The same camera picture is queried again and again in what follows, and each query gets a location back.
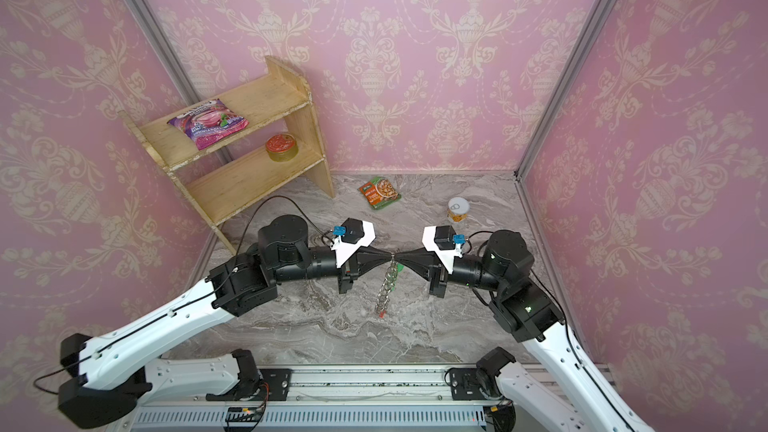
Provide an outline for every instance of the lower shelf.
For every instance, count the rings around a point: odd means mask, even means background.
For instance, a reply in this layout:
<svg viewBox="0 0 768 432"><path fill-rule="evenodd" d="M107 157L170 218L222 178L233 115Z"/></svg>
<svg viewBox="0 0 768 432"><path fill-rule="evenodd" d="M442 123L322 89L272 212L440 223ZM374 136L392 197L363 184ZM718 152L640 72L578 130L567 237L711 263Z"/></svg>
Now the lower shelf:
<svg viewBox="0 0 768 432"><path fill-rule="evenodd" d="M263 147L198 178L187 190L217 226L322 162L322 154L299 141L299 153L274 162Z"/></svg>

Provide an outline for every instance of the shelf board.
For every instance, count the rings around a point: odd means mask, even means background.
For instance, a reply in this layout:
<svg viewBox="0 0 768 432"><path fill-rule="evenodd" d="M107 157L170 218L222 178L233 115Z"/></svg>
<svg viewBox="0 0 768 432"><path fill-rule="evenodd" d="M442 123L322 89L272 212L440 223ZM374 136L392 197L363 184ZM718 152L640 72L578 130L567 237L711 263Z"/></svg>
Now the shelf board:
<svg viewBox="0 0 768 432"><path fill-rule="evenodd" d="M298 142L299 153L274 162L263 147L188 185L190 194L217 226L322 162L320 152Z"/></svg>
<svg viewBox="0 0 768 432"><path fill-rule="evenodd" d="M166 164L164 168L168 171L184 167L310 103L307 96L273 75L252 80L214 98L220 99L235 114L248 119L248 127L203 150L197 150L192 139L169 125L168 120L198 106L201 102L139 127L149 144L162 157Z"/></svg>

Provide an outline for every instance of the red can lid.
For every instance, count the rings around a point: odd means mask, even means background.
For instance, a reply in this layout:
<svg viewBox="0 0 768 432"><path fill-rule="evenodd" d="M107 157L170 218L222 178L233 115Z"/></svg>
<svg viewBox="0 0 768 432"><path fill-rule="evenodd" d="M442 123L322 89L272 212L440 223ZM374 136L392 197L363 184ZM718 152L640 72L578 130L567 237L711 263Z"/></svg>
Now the red can lid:
<svg viewBox="0 0 768 432"><path fill-rule="evenodd" d="M291 134L277 134L266 141L266 150L269 152L284 152L296 145L296 139Z"/></svg>

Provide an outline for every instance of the pink wallpaper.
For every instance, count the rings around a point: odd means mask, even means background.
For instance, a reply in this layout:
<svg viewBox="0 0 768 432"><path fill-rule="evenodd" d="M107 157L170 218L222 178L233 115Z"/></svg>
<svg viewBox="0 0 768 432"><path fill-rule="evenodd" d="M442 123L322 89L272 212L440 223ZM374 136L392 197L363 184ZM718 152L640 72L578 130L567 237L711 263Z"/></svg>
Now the pink wallpaper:
<svg viewBox="0 0 768 432"><path fill-rule="evenodd" d="M203 96L301 68L337 170L516 168L593 1L149 0Z"/></svg>
<svg viewBox="0 0 768 432"><path fill-rule="evenodd" d="M768 429L767 53L766 0L619 0L526 184L657 430Z"/></svg>
<svg viewBox="0 0 768 432"><path fill-rule="evenodd" d="M2 2L0 428L73 430L33 379L180 292L208 229L116 118L180 106L123 2Z"/></svg>

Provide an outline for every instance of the food packet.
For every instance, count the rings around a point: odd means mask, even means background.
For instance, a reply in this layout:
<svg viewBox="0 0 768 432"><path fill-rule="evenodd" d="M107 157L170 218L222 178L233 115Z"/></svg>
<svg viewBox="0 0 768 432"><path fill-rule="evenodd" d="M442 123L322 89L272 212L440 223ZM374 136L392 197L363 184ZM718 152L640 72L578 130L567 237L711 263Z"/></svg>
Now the food packet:
<svg viewBox="0 0 768 432"><path fill-rule="evenodd" d="M227 109L218 99L208 100L168 121L203 150L229 134L245 129L248 120Z"/></svg>
<svg viewBox="0 0 768 432"><path fill-rule="evenodd" d="M376 210L387 207L402 197L389 180L378 176L371 178L367 184L358 190L368 199L370 206Z"/></svg>

